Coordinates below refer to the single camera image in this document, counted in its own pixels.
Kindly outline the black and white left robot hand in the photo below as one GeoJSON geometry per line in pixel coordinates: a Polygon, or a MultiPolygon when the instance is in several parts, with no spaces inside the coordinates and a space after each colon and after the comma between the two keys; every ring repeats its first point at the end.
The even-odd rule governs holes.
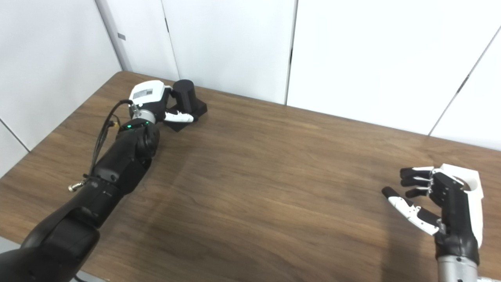
{"type": "Polygon", "coordinates": [[[160,80],[150,80],[135,85],[129,96],[131,119],[144,119],[151,123],[193,123],[195,117],[180,110],[168,108],[168,99],[173,88],[160,80]]]}

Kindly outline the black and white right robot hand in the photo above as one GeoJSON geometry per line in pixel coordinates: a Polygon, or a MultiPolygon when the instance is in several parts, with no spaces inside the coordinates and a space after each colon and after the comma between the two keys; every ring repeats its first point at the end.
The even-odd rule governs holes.
{"type": "Polygon", "coordinates": [[[391,187],[382,194],[414,226],[434,237],[435,257],[464,257],[479,265],[483,239],[481,199],[465,190],[466,182],[444,167],[400,169],[402,197],[391,187]]]}

